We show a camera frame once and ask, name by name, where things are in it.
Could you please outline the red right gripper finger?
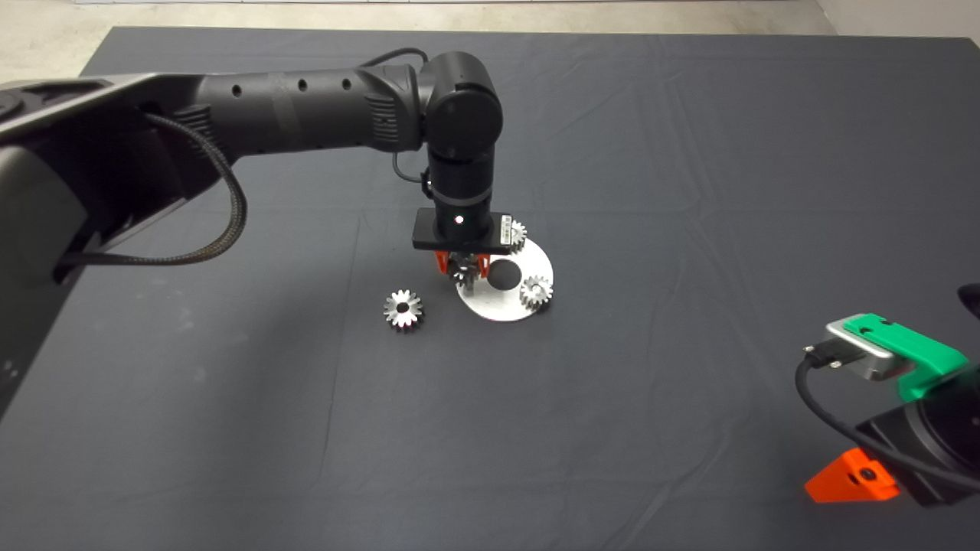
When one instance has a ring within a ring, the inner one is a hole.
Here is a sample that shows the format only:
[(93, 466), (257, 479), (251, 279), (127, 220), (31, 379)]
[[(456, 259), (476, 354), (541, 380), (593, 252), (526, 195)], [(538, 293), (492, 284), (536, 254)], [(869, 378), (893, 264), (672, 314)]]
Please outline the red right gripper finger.
[(818, 504), (881, 502), (900, 496), (900, 486), (882, 463), (865, 450), (850, 449), (804, 484)]

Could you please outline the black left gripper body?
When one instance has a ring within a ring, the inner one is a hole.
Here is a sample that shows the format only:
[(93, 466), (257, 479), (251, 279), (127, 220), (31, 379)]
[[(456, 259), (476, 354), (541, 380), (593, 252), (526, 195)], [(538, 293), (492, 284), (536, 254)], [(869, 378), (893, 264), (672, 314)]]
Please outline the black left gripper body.
[(419, 210), (412, 244), (420, 250), (505, 255), (512, 251), (512, 215), (492, 212), (482, 220), (441, 210)]

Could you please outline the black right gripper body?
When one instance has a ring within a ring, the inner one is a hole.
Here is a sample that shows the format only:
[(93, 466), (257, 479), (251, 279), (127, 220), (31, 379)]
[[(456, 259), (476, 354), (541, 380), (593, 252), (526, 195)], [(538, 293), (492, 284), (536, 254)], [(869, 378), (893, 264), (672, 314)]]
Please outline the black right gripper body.
[[(889, 448), (946, 468), (956, 474), (978, 478), (978, 402), (922, 399), (873, 416), (857, 426)], [(938, 478), (913, 473), (891, 460), (880, 459), (916, 504), (925, 507), (952, 506), (977, 494), (944, 484)]]

